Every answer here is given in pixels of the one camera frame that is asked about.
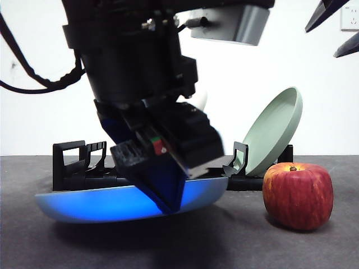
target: plate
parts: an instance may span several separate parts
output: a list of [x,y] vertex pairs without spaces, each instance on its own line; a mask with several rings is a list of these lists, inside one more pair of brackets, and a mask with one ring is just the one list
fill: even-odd
[[[227,185],[227,177],[187,180],[178,213],[211,205],[223,195]],[[47,216],[61,222],[99,223],[164,216],[133,185],[37,194],[35,199]]]
[[[247,176],[263,176],[276,161],[298,127],[302,108],[300,92],[291,87],[282,91],[262,111],[243,141],[248,145]],[[240,166],[240,154],[235,162]]]

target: dish rack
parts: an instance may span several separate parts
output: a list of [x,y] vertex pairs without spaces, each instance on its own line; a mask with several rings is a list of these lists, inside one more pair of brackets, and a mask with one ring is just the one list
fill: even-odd
[[[53,191],[79,191],[84,189],[99,189],[132,185],[115,167],[105,167],[107,143],[105,141],[86,144],[85,141],[73,141],[53,145]],[[65,165],[63,152],[79,149],[79,159]],[[91,153],[102,150],[100,160],[90,166]],[[238,152],[243,153],[239,168]],[[293,145],[287,145],[278,157],[278,163],[293,162]],[[246,176],[248,164],[248,145],[235,142],[233,156],[227,165],[221,168],[208,168],[208,172],[200,178],[228,177],[228,191],[261,191],[263,177]]]

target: light green plate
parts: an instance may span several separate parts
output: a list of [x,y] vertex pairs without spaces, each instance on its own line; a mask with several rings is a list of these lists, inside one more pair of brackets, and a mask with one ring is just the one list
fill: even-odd
[[[262,176],[292,139],[302,115],[303,101],[296,88],[281,92],[259,115],[243,143],[248,145],[246,175]],[[238,154],[234,166],[240,166]]]

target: wall outlet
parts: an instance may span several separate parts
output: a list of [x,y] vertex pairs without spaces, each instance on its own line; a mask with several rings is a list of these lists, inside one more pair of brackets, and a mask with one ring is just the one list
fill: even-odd
[[359,30],[359,5],[342,8],[341,28],[342,30]]

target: apple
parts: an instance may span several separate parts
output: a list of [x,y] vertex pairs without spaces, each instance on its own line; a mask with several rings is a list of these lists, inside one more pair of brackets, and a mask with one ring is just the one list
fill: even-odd
[[332,213],[332,180],[319,165],[275,164],[264,175],[263,200],[269,215],[282,225],[314,230],[325,224]]

